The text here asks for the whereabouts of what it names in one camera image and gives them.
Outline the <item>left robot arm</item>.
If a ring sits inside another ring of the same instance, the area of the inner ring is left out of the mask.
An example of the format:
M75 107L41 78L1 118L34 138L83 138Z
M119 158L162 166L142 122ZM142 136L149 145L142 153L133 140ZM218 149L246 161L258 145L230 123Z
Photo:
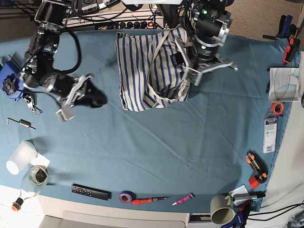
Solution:
M230 67L238 71L237 65L221 58L218 49L224 46L232 23L231 13L226 7L232 0L184 0L180 26L186 31L186 41L175 38L183 57L183 76L202 75L219 68Z

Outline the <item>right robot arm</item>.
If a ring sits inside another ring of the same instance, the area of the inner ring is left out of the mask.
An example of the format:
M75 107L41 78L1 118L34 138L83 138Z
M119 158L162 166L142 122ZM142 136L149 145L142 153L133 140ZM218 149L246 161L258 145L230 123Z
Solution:
M34 21L38 24L24 58L26 63L19 73L19 79L30 91L40 87L43 93L56 95L57 104L62 102L99 108L107 103L106 95L91 82L91 74L72 77L82 60L79 40L74 32L66 28L63 20L66 12L73 8L69 0L44 0L39 6ZM53 68L53 56L57 52L62 31L67 31L74 39L77 50L77 63L69 70Z

